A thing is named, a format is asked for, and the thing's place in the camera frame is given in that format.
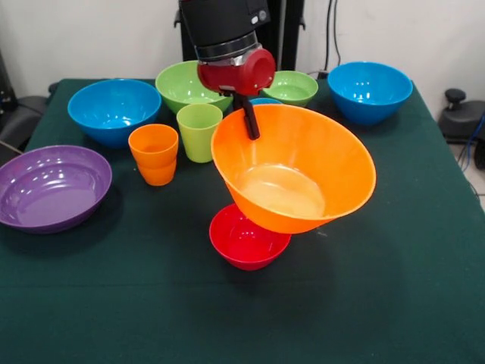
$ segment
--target large orange bowl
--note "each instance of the large orange bowl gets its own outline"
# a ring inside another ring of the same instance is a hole
[[[234,202],[259,226],[310,231],[362,207],[376,170],[360,140],[336,121],[290,105],[254,107],[261,136],[248,138],[243,110],[212,137],[214,163]]]

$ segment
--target white wall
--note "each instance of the white wall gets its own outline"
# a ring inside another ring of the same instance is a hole
[[[65,77],[155,78],[182,61],[175,0],[0,0],[0,49],[19,96]]]
[[[0,0],[0,48],[19,96],[46,94],[63,77],[155,77],[182,60],[176,8],[177,0]],[[327,0],[306,0],[301,71],[323,67],[326,9]],[[400,68],[435,116],[447,87],[485,99],[485,0],[339,0],[338,15],[343,61]]]
[[[327,5],[305,2],[301,71],[324,66]],[[435,117],[451,86],[470,99],[485,99],[485,0],[339,0],[337,35],[343,62],[379,61],[401,69]]]

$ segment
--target orange cup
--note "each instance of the orange cup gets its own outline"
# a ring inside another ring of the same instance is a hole
[[[149,124],[128,138],[139,173],[151,186],[164,186],[174,179],[179,134],[168,125]]]

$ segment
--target green bowl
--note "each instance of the green bowl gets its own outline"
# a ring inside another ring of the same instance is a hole
[[[197,75],[197,61],[186,61],[165,68],[157,76],[155,86],[168,108],[175,114],[190,104],[212,104],[226,111],[232,97],[220,96],[206,89]]]
[[[287,105],[305,107],[318,91],[318,83],[312,77],[297,71],[278,71],[271,87],[262,92]]]

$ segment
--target cup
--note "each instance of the cup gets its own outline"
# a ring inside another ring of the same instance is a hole
[[[128,138],[139,173],[151,186],[164,186],[174,179],[179,134],[163,124],[149,124],[134,130]]]
[[[191,104],[177,113],[180,135],[187,157],[196,163],[212,160],[211,138],[222,121],[222,111],[210,104]]]

